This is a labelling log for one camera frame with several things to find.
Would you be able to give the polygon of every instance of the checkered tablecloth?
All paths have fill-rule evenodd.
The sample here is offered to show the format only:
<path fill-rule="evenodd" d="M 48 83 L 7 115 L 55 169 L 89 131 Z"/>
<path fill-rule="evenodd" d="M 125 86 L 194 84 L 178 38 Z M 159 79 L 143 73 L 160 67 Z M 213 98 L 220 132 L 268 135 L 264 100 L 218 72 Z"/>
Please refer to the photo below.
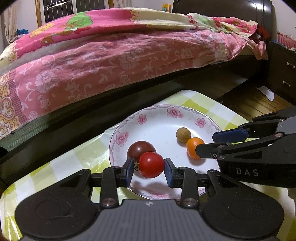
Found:
<path fill-rule="evenodd" d="M 247 120 L 220 103 L 195 91 L 180 91 L 157 104 L 175 104 L 196 109 L 212 120 L 222 130 L 236 128 Z M 103 134 L 68 151 L 39 169 L 33 171 L 12 184 L 2 195 L 0 200 L 1 228 L 4 236 L 9 240 L 21 238 L 16 225 L 14 211 L 18 203 L 41 189 L 79 171 L 90 169 L 91 172 L 102 172 L 109 167 L 108 148 L 115 125 Z M 295 202 L 296 189 L 276 188 L 255 184 L 248 184 L 255 189 L 275 198 L 285 210 L 285 220 L 278 238 L 282 241 L 296 240 Z M 126 188 L 118 188 L 118 197 L 122 199 L 140 199 L 139 196 Z M 98 202 L 100 188 L 95 188 L 92 201 Z"/>

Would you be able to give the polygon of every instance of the window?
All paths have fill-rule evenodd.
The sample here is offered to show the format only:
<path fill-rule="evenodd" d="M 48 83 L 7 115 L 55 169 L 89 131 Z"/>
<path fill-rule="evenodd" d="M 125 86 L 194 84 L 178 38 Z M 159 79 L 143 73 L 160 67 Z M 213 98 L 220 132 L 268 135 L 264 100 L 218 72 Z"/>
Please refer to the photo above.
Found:
<path fill-rule="evenodd" d="M 105 9 L 105 0 L 40 0 L 42 23 L 48 23 L 70 14 Z"/>

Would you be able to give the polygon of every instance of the dark wooden headboard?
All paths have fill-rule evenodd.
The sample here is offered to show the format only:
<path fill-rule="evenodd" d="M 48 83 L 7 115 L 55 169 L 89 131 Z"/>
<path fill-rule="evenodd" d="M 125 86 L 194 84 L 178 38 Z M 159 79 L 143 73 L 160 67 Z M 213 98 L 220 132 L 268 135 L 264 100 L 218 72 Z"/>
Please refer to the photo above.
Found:
<path fill-rule="evenodd" d="M 272 35 L 270 0 L 174 0 L 174 13 L 199 13 L 209 17 L 236 17 L 256 21 Z"/>

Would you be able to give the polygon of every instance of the curtain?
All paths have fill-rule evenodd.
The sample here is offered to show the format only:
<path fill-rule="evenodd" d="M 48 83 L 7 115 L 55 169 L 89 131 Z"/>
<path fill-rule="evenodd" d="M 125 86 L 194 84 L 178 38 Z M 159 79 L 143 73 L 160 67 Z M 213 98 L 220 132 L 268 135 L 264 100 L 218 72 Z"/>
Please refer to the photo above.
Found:
<path fill-rule="evenodd" d="M 14 2 L 3 13 L 4 33 L 8 43 L 12 43 L 17 29 L 17 14 L 19 9 L 19 1 Z"/>
<path fill-rule="evenodd" d="M 131 0 L 113 0 L 114 7 L 131 7 Z"/>

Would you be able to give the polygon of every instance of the dark wooden nightstand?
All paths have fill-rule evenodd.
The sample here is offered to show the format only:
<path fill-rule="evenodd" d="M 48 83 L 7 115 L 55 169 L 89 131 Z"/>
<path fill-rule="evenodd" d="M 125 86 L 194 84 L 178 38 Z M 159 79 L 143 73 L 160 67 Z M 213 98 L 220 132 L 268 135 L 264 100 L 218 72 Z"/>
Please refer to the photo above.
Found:
<path fill-rule="evenodd" d="M 269 42 L 266 86 L 282 98 L 296 104 L 295 52 Z"/>

